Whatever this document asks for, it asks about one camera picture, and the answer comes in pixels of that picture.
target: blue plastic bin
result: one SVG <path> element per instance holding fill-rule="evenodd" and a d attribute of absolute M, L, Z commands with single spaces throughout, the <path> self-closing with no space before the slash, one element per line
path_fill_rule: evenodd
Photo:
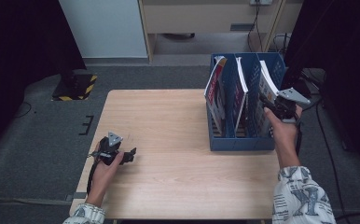
<path fill-rule="evenodd" d="M 210 149 L 212 151 L 274 150 L 274 142 L 271 136 L 258 137 L 256 135 L 254 112 L 256 110 L 258 84 L 261 75 L 259 61 L 265 61 L 272 81 L 280 89 L 285 72 L 282 56 L 279 53 L 215 53 L 211 57 L 211 71 L 215 66 L 215 56 L 224 56 L 228 59 L 223 70 L 224 90 L 226 92 L 226 131 L 225 136 L 217 136 L 215 122 L 206 105 Z M 231 111 L 235 92 L 235 76 L 238 75 L 237 57 L 242 57 L 242 70 L 249 92 L 247 123 L 239 127 L 235 132 Z"/>

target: person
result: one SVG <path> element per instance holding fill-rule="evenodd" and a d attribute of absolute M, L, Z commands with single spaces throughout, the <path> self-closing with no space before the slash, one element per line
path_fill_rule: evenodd
<path fill-rule="evenodd" d="M 283 123 L 271 110 L 264 108 L 273 128 L 275 150 L 279 161 L 279 183 L 273 191 L 273 224 L 336 223 L 325 191 L 312 180 L 311 172 L 301 165 L 296 152 L 297 126 Z M 297 106 L 300 118 L 302 108 Z M 92 178 L 90 194 L 64 224 L 103 223 L 101 207 L 105 192 L 113 179 L 123 152 L 110 166 L 100 162 Z"/>
<path fill-rule="evenodd" d="M 105 212 L 101 208 L 104 195 L 107 192 L 119 164 L 124 157 L 124 152 L 119 152 L 113 162 L 108 166 L 99 161 L 92 177 L 90 194 L 86 201 L 77 206 L 73 215 L 67 218 L 63 224 L 102 224 L 104 223 Z"/>
<path fill-rule="evenodd" d="M 279 161 L 279 183 L 273 191 L 273 224 L 336 223 L 325 191 L 312 180 L 311 172 L 301 165 L 296 152 L 298 128 L 283 123 L 271 110 L 264 108 L 273 129 Z M 297 105 L 300 118 L 302 108 Z"/>

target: wall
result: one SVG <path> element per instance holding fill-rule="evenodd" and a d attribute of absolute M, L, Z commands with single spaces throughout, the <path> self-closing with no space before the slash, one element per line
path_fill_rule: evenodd
<path fill-rule="evenodd" d="M 60 0 L 83 58 L 147 58 L 137 0 Z"/>

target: hand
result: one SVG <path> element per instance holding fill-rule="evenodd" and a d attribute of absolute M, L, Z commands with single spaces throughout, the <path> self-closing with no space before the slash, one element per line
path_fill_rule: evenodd
<path fill-rule="evenodd" d="M 273 138 L 275 140 L 275 149 L 278 154 L 280 167 L 299 166 L 300 162 L 296 152 L 297 126 L 291 123 L 283 123 L 266 107 L 264 111 L 265 116 L 270 120 L 273 128 Z M 296 113 L 300 119 L 302 108 L 298 105 Z"/>
<path fill-rule="evenodd" d="M 100 144 L 98 143 L 95 151 L 99 150 L 99 146 Z M 113 180 L 114 174 L 116 173 L 123 157 L 124 152 L 119 152 L 109 166 L 104 164 L 102 161 L 99 161 L 92 177 L 92 186 L 90 187 L 90 194 L 88 195 L 86 203 L 90 203 L 98 207 L 102 205 L 107 188 Z"/>

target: patterned sleeve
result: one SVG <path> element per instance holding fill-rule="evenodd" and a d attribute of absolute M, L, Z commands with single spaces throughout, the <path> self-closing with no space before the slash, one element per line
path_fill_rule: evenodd
<path fill-rule="evenodd" d="M 273 194 L 272 223 L 336 223 L 325 191 L 303 166 L 283 168 Z"/>
<path fill-rule="evenodd" d="M 81 203 L 73 215 L 63 224 L 102 224 L 104 223 L 104 210 L 89 203 Z"/>

